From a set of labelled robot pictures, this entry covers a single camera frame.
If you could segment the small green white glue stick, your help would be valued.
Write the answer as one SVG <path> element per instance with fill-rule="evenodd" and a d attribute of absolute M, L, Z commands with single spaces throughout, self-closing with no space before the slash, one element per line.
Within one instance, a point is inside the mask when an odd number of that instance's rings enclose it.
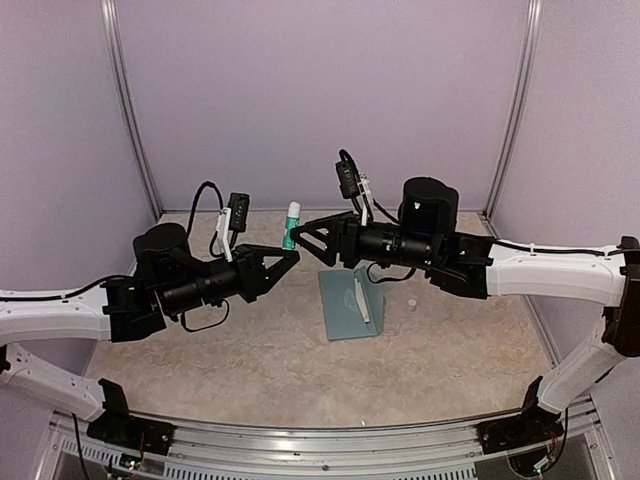
<path fill-rule="evenodd" d="M 295 249 L 295 241 L 292 239 L 291 232 L 299 224 L 301 206 L 298 202 L 292 201 L 289 203 L 285 225 L 284 234 L 282 239 L 282 248 L 286 250 Z"/>

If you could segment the teal paper envelope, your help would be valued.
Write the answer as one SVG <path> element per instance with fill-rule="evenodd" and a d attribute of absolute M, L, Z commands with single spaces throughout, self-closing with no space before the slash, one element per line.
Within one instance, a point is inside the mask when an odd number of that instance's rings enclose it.
<path fill-rule="evenodd" d="M 363 284 L 371 322 L 365 324 L 356 304 L 354 278 Z M 318 273 L 326 335 L 329 341 L 379 336 L 384 330 L 386 298 L 365 267 L 357 270 L 326 270 Z"/>

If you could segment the beige lined letter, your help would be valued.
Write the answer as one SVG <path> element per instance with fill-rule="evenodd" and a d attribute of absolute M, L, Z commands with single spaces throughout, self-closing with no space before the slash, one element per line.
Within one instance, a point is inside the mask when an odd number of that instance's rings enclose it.
<path fill-rule="evenodd" d="M 371 322 L 371 316 L 369 312 L 369 306 L 367 303 L 367 296 L 364 289 L 364 284 L 357 278 L 354 278 L 354 294 L 356 299 L 356 304 L 358 309 L 360 310 L 362 319 L 365 324 L 369 324 Z"/>

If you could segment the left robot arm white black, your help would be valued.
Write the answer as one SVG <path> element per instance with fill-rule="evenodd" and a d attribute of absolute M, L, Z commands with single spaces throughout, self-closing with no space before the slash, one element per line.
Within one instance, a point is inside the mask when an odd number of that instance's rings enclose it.
<path fill-rule="evenodd" d="M 121 445 L 140 434 L 122 387 L 77 376 L 33 356 L 23 343 L 50 339 L 140 341 L 185 323 L 189 311 L 245 302 L 268 293 L 299 261 L 294 250 L 242 244 L 227 259 L 202 261 L 177 223 L 158 224 L 133 241 L 133 275 L 110 275 L 72 292 L 1 294 L 1 382 L 76 415 Z"/>

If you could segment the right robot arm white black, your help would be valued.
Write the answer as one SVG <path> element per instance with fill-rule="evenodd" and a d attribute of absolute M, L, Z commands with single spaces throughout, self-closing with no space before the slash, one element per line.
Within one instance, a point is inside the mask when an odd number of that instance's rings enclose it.
<path fill-rule="evenodd" d="M 294 228 L 291 237 L 322 263 L 353 269 L 361 261 L 424 272 L 440 290 L 462 298 L 530 295 L 602 305 L 596 327 L 557 367 L 528 388 L 511 426 L 535 442 L 572 400 L 626 358 L 639 354 L 639 242 L 593 248 L 519 244 L 456 229 L 459 196 L 430 177 L 403 185 L 398 223 L 345 212 Z"/>

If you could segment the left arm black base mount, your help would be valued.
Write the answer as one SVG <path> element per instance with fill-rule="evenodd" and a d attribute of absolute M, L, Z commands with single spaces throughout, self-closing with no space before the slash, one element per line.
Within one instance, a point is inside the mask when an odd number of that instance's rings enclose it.
<path fill-rule="evenodd" d="M 90 438 L 140 454 L 168 455 L 176 429 L 174 425 L 132 415 L 126 404 L 106 404 L 104 409 L 87 427 Z"/>

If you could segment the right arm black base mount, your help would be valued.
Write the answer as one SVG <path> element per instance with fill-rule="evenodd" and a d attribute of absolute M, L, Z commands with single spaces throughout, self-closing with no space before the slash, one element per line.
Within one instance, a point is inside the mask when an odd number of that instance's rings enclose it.
<path fill-rule="evenodd" d="M 483 453 L 492 454 L 561 436 L 564 428 L 560 417 L 560 413 L 541 408 L 537 398 L 531 397 L 524 400 L 518 414 L 481 422 L 476 431 Z"/>

